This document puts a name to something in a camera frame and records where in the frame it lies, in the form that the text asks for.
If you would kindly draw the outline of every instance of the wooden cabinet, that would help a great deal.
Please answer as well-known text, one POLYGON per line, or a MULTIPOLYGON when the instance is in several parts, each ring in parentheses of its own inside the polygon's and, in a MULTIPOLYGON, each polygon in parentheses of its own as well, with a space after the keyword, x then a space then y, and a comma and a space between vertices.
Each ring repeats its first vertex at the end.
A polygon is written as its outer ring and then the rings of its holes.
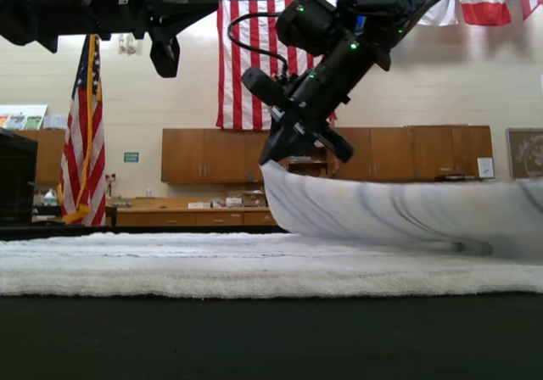
POLYGON ((263 212, 245 212, 244 225, 246 226, 276 226, 277 223, 273 219, 272 213, 263 212))
POLYGON ((37 141, 36 185, 58 185, 65 131, 29 130, 15 131, 14 133, 37 141))
POLYGON ((269 135, 268 132, 248 132, 245 135, 245 180, 248 182, 264 181, 258 161, 269 135))
POLYGON ((276 226, 269 210, 262 211, 142 211, 117 214, 117 226, 276 226))
POLYGON ((408 128, 372 128, 371 180, 408 181, 415 167, 412 153, 412 132, 408 128))
POLYGON ((188 212, 119 212, 117 226, 196 226, 196 215, 188 212))
POLYGON ((245 133, 204 130, 202 182, 245 181, 245 133))
POLYGON ((352 145, 355 152, 347 163, 330 153, 333 177, 343 180, 368 181, 372 179, 372 137, 371 129, 360 127, 338 128, 336 131, 352 145))
POLYGON ((412 127, 415 177, 433 181, 456 173, 452 130, 448 126, 412 127))
POLYGON ((202 212, 196 215, 197 226, 242 226, 243 223, 241 212, 202 212))
POLYGON ((262 181, 258 165, 267 133, 215 129, 162 131, 162 182, 262 181))
POLYGON ((477 158, 493 158, 488 126, 455 126, 451 130, 455 173, 479 176, 477 158))
POLYGON ((204 130, 162 131, 162 182, 199 182, 203 168, 204 130))

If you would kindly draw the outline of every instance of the black cable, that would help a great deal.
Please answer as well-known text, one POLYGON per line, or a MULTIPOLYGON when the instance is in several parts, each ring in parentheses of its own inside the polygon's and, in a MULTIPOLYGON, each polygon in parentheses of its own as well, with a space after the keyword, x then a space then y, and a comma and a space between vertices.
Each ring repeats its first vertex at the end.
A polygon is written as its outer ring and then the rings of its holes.
POLYGON ((237 17, 228 25, 228 38, 230 39, 230 41, 232 41, 233 43, 235 43, 236 45, 238 45, 239 47, 243 49, 247 49, 251 52, 261 53, 263 55, 271 56, 272 58, 280 60, 283 63, 281 72, 283 75, 286 75, 288 72, 288 61, 283 56, 281 56, 279 53, 266 51, 265 49, 260 49, 258 47, 251 47, 250 45, 246 43, 240 42, 233 35, 234 26, 239 24, 241 21, 250 20, 252 18, 260 18, 260 17, 278 17, 280 14, 281 13, 251 13, 251 14, 246 14, 246 15, 237 17))

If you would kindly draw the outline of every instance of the white fluffy rug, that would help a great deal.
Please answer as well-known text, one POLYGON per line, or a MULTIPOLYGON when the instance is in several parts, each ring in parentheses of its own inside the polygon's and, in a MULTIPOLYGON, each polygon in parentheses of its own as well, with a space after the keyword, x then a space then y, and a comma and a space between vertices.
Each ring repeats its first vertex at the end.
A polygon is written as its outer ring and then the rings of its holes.
POLYGON ((0 295, 189 298, 543 292, 543 266, 294 234, 94 234, 0 242, 0 295))

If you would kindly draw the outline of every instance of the bulletin board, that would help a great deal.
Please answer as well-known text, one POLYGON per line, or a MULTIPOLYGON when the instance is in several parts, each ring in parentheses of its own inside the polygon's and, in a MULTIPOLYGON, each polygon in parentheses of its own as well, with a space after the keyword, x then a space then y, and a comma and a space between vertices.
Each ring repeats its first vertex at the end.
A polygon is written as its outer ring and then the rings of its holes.
POLYGON ((509 128, 507 146, 512 178, 543 177, 543 128, 509 128))

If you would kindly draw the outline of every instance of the black robotic arm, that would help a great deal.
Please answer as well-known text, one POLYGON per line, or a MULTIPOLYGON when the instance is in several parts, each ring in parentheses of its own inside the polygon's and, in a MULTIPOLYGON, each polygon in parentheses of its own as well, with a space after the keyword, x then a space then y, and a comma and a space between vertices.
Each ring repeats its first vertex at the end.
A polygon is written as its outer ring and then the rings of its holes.
POLYGON ((377 64, 390 68, 390 51, 440 0, 294 0, 277 19, 279 40, 322 61, 301 75, 272 79, 258 68, 244 85, 271 107, 271 133, 260 163, 307 154, 316 142, 347 162, 353 148, 327 119, 362 77, 377 64), (366 17, 361 31, 359 16, 366 17))
POLYGON ((151 59, 163 77, 175 77, 176 35, 213 13, 218 0, 0 0, 0 36, 16 45, 40 42, 56 53, 59 36, 132 33, 153 41, 151 59))

